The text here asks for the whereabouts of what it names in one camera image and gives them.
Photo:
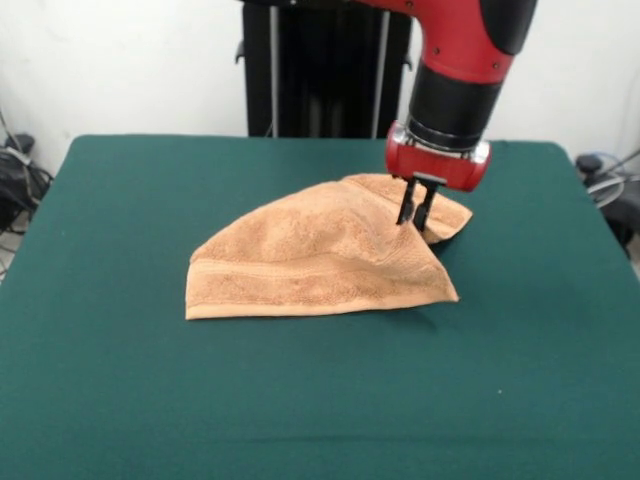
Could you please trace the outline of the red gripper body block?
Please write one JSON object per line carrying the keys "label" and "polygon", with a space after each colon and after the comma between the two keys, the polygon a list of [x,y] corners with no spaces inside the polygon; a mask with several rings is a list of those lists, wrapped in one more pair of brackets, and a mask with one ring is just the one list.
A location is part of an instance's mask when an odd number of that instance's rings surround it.
{"label": "red gripper body block", "polygon": [[386,169],[389,174],[409,179],[414,174],[441,178],[449,189],[471,192],[483,179],[492,156],[487,141],[469,152],[435,150],[419,143],[400,122],[394,121],[387,134]]}

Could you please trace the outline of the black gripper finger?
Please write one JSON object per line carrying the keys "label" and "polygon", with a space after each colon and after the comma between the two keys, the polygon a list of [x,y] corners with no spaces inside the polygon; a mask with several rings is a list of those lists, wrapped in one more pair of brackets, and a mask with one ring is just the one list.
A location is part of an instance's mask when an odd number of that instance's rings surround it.
{"label": "black gripper finger", "polygon": [[411,177],[406,180],[406,187],[404,190],[404,194],[402,197],[402,201],[400,204],[400,209],[398,213],[398,218],[396,221],[397,225],[402,225],[413,218],[415,204],[413,201],[413,195],[416,185],[416,179]]}
{"label": "black gripper finger", "polygon": [[426,229],[427,219],[438,191],[438,183],[435,181],[426,181],[422,182],[422,185],[426,188],[426,192],[422,202],[416,207],[413,217],[413,224],[421,233]]}

